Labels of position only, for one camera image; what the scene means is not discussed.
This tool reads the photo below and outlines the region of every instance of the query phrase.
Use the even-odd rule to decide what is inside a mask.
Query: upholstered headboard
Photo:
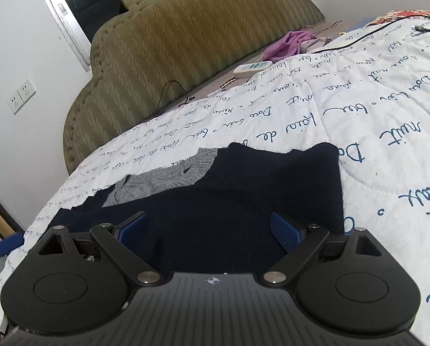
[[[164,84],[189,91],[290,30],[323,20],[311,0],[122,0],[128,12],[93,38],[92,80],[64,125],[71,173],[91,152],[151,116]],[[169,87],[160,106],[182,91]]]

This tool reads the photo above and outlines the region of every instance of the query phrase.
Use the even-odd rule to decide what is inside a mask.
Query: logo
[[[210,277],[209,279],[206,279],[205,281],[207,281],[211,285],[216,285],[216,284],[221,282],[221,280],[218,279],[217,277]]]

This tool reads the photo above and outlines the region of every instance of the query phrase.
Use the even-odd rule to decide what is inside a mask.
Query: circular black pad
[[[11,323],[38,334],[74,334],[114,318],[127,286],[112,267],[78,254],[32,255],[13,272],[1,294]]]
[[[44,302],[62,304],[79,299],[88,288],[87,281],[77,274],[55,273],[39,279],[34,294]]]
[[[335,288],[344,298],[360,303],[376,302],[388,294],[385,281],[366,273],[345,274],[337,279]]]
[[[326,262],[297,282],[297,299],[316,321],[347,334],[386,335],[406,329],[415,318],[420,295],[402,270],[374,264]]]

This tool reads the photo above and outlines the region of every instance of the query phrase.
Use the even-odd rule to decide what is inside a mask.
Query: blue object
[[[8,238],[0,241],[0,256],[8,255],[14,249],[24,244],[24,238],[22,234],[15,233],[10,235]]]
[[[146,218],[146,214],[142,214],[132,221],[126,220],[125,223],[127,223],[127,225],[119,229],[116,238],[121,244],[132,250],[137,243],[146,237],[149,229],[149,220]]]
[[[304,238],[305,229],[300,229],[291,225],[282,216],[276,212],[271,214],[270,230],[274,238],[279,242],[281,247],[290,252],[297,247]]]

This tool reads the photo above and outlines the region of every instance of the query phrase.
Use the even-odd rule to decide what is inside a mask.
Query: metal screw cap
[[[272,272],[266,272],[263,275],[263,278],[265,279],[265,281],[270,282],[272,284],[280,284],[281,282],[284,282],[287,277],[282,272],[272,271]]]
[[[137,276],[138,281],[144,284],[153,284],[160,279],[158,272],[144,271]]]

